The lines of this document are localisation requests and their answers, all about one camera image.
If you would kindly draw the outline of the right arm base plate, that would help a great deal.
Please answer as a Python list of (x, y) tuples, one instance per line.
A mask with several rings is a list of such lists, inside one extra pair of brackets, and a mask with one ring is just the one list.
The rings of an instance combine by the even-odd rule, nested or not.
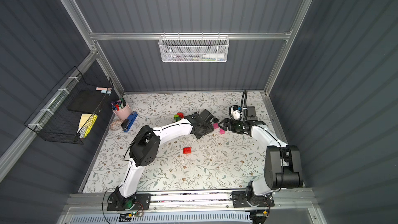
[(251, 196), (248, 197), (246, 192), (233, 191), (230, 194), (234, 208), (247, 208), (247, 207), (274, 207), (275, 203), (271, 194), (266, 196)]

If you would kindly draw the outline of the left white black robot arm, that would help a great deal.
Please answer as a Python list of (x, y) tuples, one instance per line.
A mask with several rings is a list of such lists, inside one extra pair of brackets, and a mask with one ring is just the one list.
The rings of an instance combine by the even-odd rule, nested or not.
[(143, 126), (128, 148), (129, 165), (124, 180), (110, 194), (107, 210), (118, 211), (134, 207), (134, 196), (145, 167), (155, 160), (163, 144), (185, 135), (194, 135), (201, 139), (212, 133), (215, 130), (213, 124), (218, 122), (218, 118), (208, 110), (203, 110), (162, 127)]

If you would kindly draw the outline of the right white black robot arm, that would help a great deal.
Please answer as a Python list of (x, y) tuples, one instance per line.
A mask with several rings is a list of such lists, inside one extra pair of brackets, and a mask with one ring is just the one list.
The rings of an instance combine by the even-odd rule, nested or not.
[(250, 181), (244, 194), (232, 193), (238, 207), (270, 206), (273, 192), (303, 186), (300, 151), (296, 146), (274, 135), (265, 122), (258, 120), (254, 107), (233, 105), (229, 108), (229, 116), (219, 123), (221, 129), (249, 135), (265, 149), (263, 176)]

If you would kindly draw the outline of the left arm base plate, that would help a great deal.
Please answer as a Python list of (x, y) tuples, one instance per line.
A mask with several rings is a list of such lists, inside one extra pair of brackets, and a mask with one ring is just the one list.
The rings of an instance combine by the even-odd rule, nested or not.
[(149, 209), (151, 194), (134, 194), (128, 198), (123, 198), (119, 193), (112, 193), (107, 199), (109, 212), (116, 211), (145, 211)]

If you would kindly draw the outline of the red lego brick rounded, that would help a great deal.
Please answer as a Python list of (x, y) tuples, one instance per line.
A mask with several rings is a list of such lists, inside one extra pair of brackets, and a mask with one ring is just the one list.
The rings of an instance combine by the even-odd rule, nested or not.
[(191, 147), (184, 147), (183, 154), (191, 154)]

